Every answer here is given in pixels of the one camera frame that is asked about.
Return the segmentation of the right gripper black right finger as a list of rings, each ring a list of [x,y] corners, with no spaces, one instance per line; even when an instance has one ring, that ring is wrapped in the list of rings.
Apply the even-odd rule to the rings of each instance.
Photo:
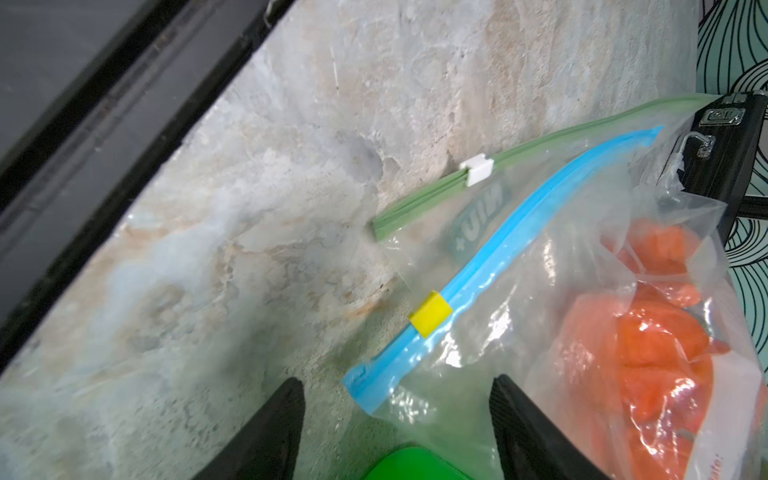
[[[506,479],[608,479],[508,376],[493,380],[489,410]]]

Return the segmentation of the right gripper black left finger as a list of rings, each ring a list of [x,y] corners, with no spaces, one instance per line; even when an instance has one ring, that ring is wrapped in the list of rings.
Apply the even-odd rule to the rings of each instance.
[[[303,384],[283,382],[197,479],[291,479],[300,448],[306,402]]]

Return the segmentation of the blue-zip clear bag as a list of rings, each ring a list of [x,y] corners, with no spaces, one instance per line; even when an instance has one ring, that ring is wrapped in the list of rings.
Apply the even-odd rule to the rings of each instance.
[[[489,410],[500,375],[565,435],[554,344],[587,236],[643,215],[717,227],[723,216],[720,201],[655,174],[675,132],[656,123],[503,171],[384,241],[413,304],[403,331],[346,374],[355,403],[473,479],[504,477]]]

